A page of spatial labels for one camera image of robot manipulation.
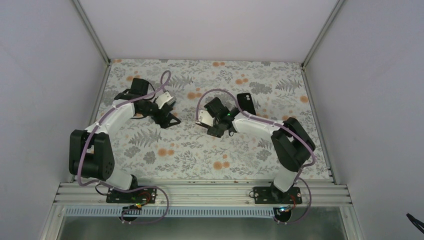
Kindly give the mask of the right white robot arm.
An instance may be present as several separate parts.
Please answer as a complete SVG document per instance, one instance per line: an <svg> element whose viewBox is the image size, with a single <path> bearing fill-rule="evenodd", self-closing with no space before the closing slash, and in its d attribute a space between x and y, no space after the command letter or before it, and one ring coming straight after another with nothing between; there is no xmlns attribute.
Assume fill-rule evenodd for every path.
<svg viewBox="0 0 424 240"><path fill-rule="evenodd" d="M213 137L244 133L272 143L281 168L271 183L270 195L282 204L289 199L290 189L316 145L297 119L273 122L257 115L251 94L239 93L236 99L238 105L228 109L218 97L213 98L203 110L197 109L195 122Z"/></svg>

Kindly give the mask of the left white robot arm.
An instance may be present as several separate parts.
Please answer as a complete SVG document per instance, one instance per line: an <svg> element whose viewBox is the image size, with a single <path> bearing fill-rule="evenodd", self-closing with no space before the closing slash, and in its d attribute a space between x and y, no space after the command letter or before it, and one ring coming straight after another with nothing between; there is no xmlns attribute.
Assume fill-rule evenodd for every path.
<svg viewBox="0 0 424 240"><path fill-rule="evenodd" d="M139 197L137 179L115 166L112 140L121 127L135 115L150 117L162 129L181 121L172 115L175 97L165 90L165 84L149 93L150 82L135 78L130 88L118 93L108 111L84 130L70 134L68 169L80 181L92 179L119 191L124 201L131 203Z"/></svg>

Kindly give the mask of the floral patterned mat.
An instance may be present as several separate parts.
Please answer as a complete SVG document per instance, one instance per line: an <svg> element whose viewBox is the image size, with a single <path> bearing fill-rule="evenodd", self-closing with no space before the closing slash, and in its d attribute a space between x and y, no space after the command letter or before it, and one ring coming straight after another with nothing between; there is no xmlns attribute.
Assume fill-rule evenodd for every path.
<svg viewBox="0 0 424 240"><path fill-rule="evenodd" d="M235 98L253 102L251 114L279 122L296 119L311 138L316 161L301 177L328 180L302 67L295 62L122 59L112 61L98 116L136 79L154 91L163 82L175 97L179 124L161 128L140 114L128 119L111 147L115 167L140 179L272 180L282 168L271 138L230 123Z"/></svg>

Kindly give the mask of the black object at edge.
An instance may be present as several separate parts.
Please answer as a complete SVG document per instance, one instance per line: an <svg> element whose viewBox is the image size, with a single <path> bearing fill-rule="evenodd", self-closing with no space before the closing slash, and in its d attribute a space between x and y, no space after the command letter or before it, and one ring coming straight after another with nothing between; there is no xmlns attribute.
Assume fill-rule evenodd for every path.
<svg viewBox="0 0 424 240"><path fill-rule="evenodd" d="M424 234L424 223L419 219L415 218L412 214L406 214L407 219L416 227L422 234Z"/></svg>

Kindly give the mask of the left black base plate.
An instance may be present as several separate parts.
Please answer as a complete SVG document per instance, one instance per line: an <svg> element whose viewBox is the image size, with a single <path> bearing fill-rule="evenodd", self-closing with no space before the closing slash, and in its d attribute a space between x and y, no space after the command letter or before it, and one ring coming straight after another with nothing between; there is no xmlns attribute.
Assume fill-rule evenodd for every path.
<svg viewBox="0 0 424 240"><path fill-rule="evenodd" d="M157 190L155 188L142 188L134 192L121 192L117 190L110 190L106 196L106 203L108 204L154 204L156 201Z"/></svg>

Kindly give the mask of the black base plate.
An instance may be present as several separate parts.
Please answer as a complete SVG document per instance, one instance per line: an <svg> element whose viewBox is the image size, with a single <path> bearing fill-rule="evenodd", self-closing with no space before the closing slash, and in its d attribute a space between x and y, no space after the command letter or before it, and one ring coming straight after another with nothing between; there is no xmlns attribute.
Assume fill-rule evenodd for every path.
<svg viewBox="0 0 424 240"><path fill-rule="evenodd" d="M154 204L156 201L157 190L155 188L142 188L134 192L121 192L117 190L110 190L106 196L106 203L108 204Z"/></svg>
<svg viewBox="0 0 424 240"><path fill-rule="evenodd" d="M288 191L280 191L271 186L256 186L252 189L252 198L257 205L290 205L302 204L302 194L299 187L292 186Z"/></svg>

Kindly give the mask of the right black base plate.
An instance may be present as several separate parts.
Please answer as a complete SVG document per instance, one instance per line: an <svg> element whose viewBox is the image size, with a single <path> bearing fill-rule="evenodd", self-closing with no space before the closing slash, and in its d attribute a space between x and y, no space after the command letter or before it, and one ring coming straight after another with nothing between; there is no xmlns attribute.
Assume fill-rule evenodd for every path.
<svg viewBox="0 0 424 240"><path fill-rule="evenodd" d="M302 194L299 187L292 186L288 191L280 191L271 186L256 186L252 189L252 198L257 205L290 205L302 204Z"/></svg>

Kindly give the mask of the aluminium mounting rail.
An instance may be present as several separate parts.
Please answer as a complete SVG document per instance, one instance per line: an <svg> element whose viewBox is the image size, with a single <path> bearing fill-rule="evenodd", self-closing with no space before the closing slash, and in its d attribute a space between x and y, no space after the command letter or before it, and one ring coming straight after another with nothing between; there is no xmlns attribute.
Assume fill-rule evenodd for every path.
<svg viewBox="0 0 424 240"><path fill-rule="evenodd" d="M156 181L153 185L163 189L167 196L159 192L156 206L165 206L169 200L172 207L254 207L251 190L255 186L267 186L267 181L253 182L188 182L168 183ZM313 207L350 207L353 202L346 185L336 185L331 181L298 181L302 203ZM106 197L98 194L93 186L79 186L61 183L53 200L54 205L106 205Z"/></svg>

